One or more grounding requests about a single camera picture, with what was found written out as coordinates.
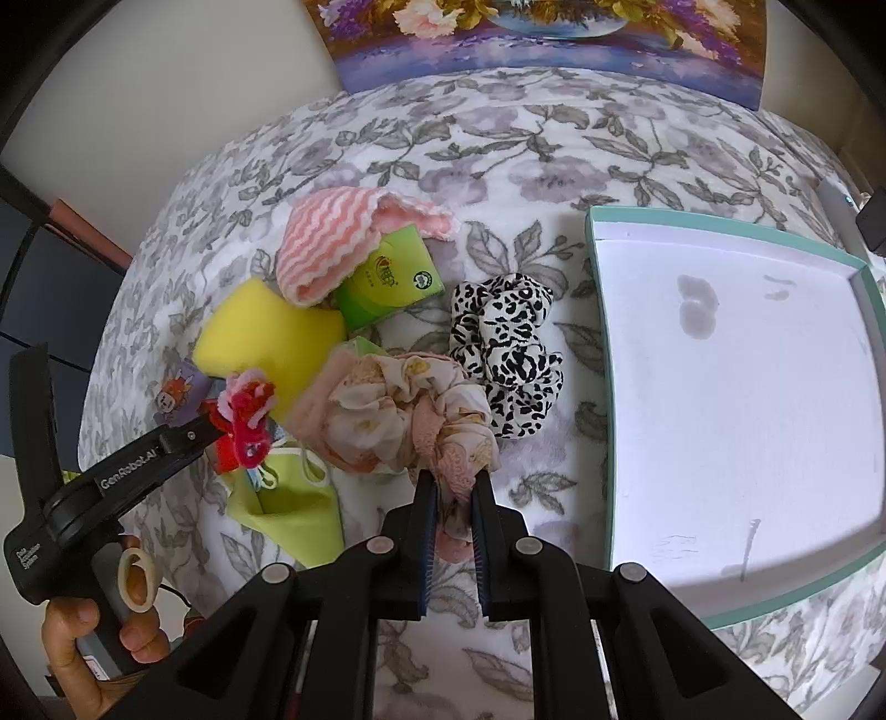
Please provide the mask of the person's left hand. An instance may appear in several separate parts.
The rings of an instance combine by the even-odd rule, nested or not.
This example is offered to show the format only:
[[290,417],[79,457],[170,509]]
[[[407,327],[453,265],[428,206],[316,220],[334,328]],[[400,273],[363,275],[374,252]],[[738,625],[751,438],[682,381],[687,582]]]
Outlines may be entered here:
[[137,686],[148,665],[164,660],[171,652],[158,610],[133,612],[120,627],[116,646],[126,650],[137,667],[126,675],[104,680],[101,676],[111,671],[116,661],[97,640],[101,620],[101,608],[93,599],[57,597],[45,609],[42,644],[49,671],[76,718],[105,716],[114,703]]

